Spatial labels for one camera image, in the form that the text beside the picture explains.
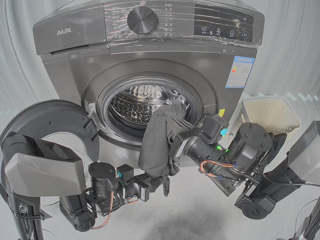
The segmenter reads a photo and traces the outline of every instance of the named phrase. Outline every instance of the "white plastic basket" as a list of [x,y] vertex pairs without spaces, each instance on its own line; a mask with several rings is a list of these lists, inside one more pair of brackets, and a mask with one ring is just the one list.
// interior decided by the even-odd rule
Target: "white plastic basket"
[[267,132],[286,133],[287,139],[299,129],[300,121],[289,102],[280,96],[256,96],[245,98],[242,109],[231,130],[236,134],[244,122],[257,123]]

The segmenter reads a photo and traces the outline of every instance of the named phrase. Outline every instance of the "start pause button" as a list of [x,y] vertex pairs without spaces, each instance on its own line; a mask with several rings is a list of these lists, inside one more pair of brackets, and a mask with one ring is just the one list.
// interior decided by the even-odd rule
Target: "start pause button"
[[243,37],[244,39],[247,39],[247,38],[249,37],[249,33],[248,33],[247,31],[243,31],[243,32],[242,32],[242,37]]

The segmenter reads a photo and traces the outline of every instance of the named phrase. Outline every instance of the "warning sticker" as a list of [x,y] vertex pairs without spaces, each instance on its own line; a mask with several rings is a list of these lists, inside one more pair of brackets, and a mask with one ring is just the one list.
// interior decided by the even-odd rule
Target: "warning sticker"
[[223,109],[221,109],[221,110],[219,110],[219,116],[221,116],[221,117],[222,117],[222,116],[223,116],[223,114],[224,114],[224,111],[225,111],[225,110],[226,110],[226,109],[224,109],[224,108],[223,108]]
[[244,88],[253,64],[254,58],[235,56],[226,88]]

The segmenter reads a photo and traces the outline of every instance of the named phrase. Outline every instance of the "white curtain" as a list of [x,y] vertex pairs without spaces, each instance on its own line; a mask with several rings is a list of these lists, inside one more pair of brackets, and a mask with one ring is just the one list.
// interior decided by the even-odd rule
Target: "white curtain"
[[[32,27],[72,0],[1,0],[0,130],[26,106],[58,98],[39,56]],[[266,18],[245,92],[251,96],[320,95],[320,0],[242,0]]]

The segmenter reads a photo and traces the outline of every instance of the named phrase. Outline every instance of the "floor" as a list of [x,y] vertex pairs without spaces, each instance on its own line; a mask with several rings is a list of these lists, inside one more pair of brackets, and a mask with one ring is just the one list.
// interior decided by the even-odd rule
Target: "floor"
[[[272,170],[285,156],[286,151],[310,125],[313,119],[320,118],[320,102],[311,97],[290,95],[286,97],[296,111],[301,129],[288,140],[278,156],[267,167]],[[240,103],[230,125],[236,119]],[[230,197],[226,197],[197,167],[181,168],[170,178],[170,194],[164,197],[162,188],[150,195],[146,203],[139,201],[122,207],[112,213],[109,223],[100,230],[80,233],[66,221],[51,218],[42,223],[60,239],[131,239],[131,240],[275,240],[291,238],[299,210],[308,201],[318,198],[320,188],[302,186],[290,196],[277,203],[274,211],[262,220],[246,218],[234,202],[242,191],[238,187]],[[308,216],[315,202],[306,206],[298,217],[297,227]],[[6,204],[0,201],[0,235],[2,239],[17,240],[13,220]],[[98,218],[97,225],[103,222]],[[55,238],[44,232],[45,240]]]

